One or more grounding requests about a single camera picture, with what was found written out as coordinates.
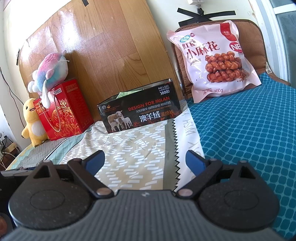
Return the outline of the person left hand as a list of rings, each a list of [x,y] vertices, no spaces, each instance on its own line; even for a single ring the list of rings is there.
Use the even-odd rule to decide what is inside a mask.
[[[0,237],[5,235],[6,232],[7,232],[7,223],[5,219],[2,216],[0,216]]]

